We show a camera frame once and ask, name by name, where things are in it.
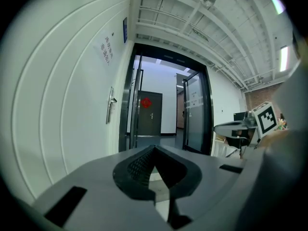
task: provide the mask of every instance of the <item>curved wall panel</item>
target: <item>curved wall panel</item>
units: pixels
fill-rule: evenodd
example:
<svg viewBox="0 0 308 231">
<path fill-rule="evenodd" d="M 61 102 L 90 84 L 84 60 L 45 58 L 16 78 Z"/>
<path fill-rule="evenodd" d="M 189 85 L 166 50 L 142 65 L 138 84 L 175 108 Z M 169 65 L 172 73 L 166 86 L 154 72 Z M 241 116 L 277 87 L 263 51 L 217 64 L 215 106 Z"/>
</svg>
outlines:
<svg viewBox="0 0 308 231">
<path fill-rule="evenodd" d="M 0 167 L 15 196 L 32 203 L 77 167 L 110 154 L 107 100 L 127 47 L 129 3 L 32 0 L 7 31 L 0 48 Z M 99 49 L 106 37 L 109 65 Z"/>
</svg>

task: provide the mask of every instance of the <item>gray door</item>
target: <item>gray door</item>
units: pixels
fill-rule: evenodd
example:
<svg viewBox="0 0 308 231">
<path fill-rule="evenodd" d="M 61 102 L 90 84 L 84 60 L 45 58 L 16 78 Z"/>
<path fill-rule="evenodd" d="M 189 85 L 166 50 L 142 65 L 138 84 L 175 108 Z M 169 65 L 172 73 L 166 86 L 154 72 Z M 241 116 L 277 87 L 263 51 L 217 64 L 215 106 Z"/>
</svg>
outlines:
<svg viewBox="0 0 308 231">
<path fill-rule="evenodd" d="M 160 135 L 163 94 L 141 91 L 138 135 Z"/>
</svg>

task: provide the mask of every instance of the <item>gray plastic surface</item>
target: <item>gray plastic surface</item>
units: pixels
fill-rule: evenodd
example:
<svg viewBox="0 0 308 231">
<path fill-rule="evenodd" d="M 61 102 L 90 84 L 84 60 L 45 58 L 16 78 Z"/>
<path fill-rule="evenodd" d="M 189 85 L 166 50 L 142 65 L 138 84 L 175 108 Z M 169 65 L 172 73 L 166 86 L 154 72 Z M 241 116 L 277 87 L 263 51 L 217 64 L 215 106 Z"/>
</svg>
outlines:
<svg viewBox="0 0 308 231">
<path fill-rule="evenodd" d="M 193 220 L 180 230 L 233 227 L 256 178 L 261 151 L 255 150 L 256 155 L 259 154 L 256 160 L 245 161 L 162 147 L 197 164 L 203 175 L 191 196 L 177 200 L 180 214 Z M 73 186 L 78 186 L 87 189 L 87 192 L 65 223 L 67 230 L 172 230 L 160 217 L 152 201 L 130 199 L 114 182 L 112 173 L 117 163 L 143 149 L 145 147 L 121 152 L 79 167 L 44 192 L 33 207 L 44 215 Z M 219 169 L 223 164 L 244 169 L 237 174 Z"/>
</svg>

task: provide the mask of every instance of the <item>ceiling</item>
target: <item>ceiling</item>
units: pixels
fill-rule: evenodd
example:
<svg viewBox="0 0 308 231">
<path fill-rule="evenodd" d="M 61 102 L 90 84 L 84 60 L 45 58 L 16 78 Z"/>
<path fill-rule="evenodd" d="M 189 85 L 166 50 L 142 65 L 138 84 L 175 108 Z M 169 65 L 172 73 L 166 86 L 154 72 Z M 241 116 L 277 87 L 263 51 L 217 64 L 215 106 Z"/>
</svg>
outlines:
<svg viewBox="0 0 308 231">
<path fill-rule="evenodd" d="M 252 91 L 287 79 L 297 59 L 292 24 L 271 0 L 133 0 L 136 42 L 176 51 Z M 280 72 L 281 48 L 289 46 Z"/>
<path fill-rule="evenodd" d="M 137 66 L 137 64 L 139 64 L 139 59 L 140 59 L 140 56 L 137 55 L 135 59 L 135 67 Z M 157 62 L 157 60 L 159 59 L 147 57 L 147 56 L 142 57 L 142 62 L 149 62 L 149 63 L 159 64 L 159 65 L 163 65 L 169 68 L 173 68 L 174 73 L 176 74 L 176 77 L 177 77 L 177 94 L 181 93 L 184 90 L 183 80 L 186 79 L 192 73 L 195 73 L 195 71 L 193 71 L 192 69 L 186 68 L 184 66 L 178 65 L 178 64 L 174 64 L 174 63 L 167 62 L 164 60 L 159 60 L 159 62 Z"/>
</svg>

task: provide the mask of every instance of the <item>glass door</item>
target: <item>glass door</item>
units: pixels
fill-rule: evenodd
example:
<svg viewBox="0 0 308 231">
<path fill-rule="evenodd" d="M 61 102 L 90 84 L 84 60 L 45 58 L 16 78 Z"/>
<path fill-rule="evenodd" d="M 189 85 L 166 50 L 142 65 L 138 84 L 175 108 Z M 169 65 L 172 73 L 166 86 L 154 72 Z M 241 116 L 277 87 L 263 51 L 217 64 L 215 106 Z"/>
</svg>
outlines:
<svg viewBox="0 0 308 231">
<path fill-rule="evenodd" d="M 209 154 L 204 76 L 194 72 L 184 80 L 183 149 Z"/>
<path fill-rule="evenodd" d="M 133 103 L 131 109 L 131 121 L 130 121 L 130 134 L 129 134 L 129 148 L 137 147 L 138 140 L 138 117 L 140 110 L 140 90 L 141 90 L 141 63 L 142 54 L 139 58 L 139 65 L 136 72 L 135 86 L 133 92 Z"/>
</svg>

